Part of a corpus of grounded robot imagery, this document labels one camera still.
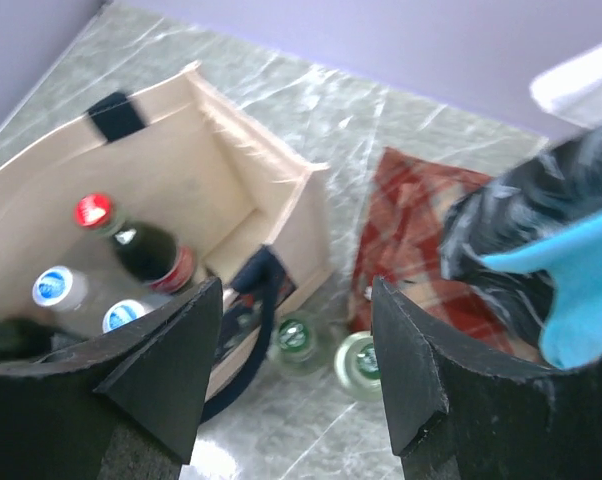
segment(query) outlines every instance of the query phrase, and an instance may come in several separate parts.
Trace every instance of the bag handle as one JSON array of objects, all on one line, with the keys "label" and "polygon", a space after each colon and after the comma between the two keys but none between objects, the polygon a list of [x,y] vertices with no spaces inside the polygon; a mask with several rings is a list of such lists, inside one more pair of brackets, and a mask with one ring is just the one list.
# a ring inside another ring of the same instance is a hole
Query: bag handle
[{"label": "bag handle", "polygon": [[239,294],[262,289],[261,330],[248,359],[234,378],[203,406],[201,423],[205,423],[229,407],[248,388],[266,358],[274,329],[274,315],[279,288],[285,278],[285,270],[266,246],[261,247],[230,283],[231,290],[224,292],[225,304]]}]

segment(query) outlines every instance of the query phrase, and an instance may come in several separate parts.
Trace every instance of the black velcro strap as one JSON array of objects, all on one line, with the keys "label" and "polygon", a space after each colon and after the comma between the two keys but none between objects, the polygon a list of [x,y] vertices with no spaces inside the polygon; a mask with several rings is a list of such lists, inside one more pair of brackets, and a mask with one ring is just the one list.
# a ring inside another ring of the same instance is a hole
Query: black velcro strap
[{"label": "black velcro strap", "polygon": [[108,142],[116,142],[145,127],[145,122],[123,92],[114,92],[98,101],[88,109],[88,115]]}]

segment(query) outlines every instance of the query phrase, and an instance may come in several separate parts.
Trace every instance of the blue bottle label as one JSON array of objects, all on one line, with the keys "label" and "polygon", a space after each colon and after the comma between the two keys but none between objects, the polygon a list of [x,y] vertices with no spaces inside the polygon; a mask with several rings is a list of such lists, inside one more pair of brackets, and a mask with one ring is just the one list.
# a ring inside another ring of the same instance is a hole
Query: blue bottle label
[{"label": "blue bottle label", "polygon": [[49,272],[45,274],[37,286],[39,295],[46,300],[59,298],[66,290],[66,281],[58,272]]},{"label": "blue bottle label", "polygon": [[112,312],[110,312],[110,316],[108,317],[108,326],[110,327],[110,330],[114,330],[115,328],[119,328],[126,323],[130,323],[137,318],[139,318],[139,315],[132,307],[129,305],[119,305]]}]

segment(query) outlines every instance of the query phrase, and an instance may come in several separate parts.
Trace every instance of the white bottle cap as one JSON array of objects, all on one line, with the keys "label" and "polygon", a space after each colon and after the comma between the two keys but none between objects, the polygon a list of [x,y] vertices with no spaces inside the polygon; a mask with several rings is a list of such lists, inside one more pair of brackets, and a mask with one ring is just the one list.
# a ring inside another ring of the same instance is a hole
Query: white bottle cap
[{"label": "white bottle cap", "polygon": [[110,307],[103,317],[103,333],[111,332],[126,323],[150,313],[152,307],[136,300],[121,300]]},{"label": "white bottle cap", "polygon": [[43,272],[32,286],[34,303],[57,312],[77,308],[87,294],[86,276],[61,265]]}]

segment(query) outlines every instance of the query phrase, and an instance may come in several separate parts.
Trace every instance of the red plaid bag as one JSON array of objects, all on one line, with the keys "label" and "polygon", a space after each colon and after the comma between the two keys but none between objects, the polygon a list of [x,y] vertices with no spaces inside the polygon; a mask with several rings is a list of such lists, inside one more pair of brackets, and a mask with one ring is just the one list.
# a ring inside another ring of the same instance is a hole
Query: red plaid bag
[{"label": "red plaid bag", "polygon": [[441,278],[438,246],[445,214],[489,180],[478,172],[386,149],[374,175],[354,265],[353,331],[370,330],[372,305],[366,290],[379,275],[436,318],[503,352],[538,360],[537,350],[512,336],[468,285]]}]

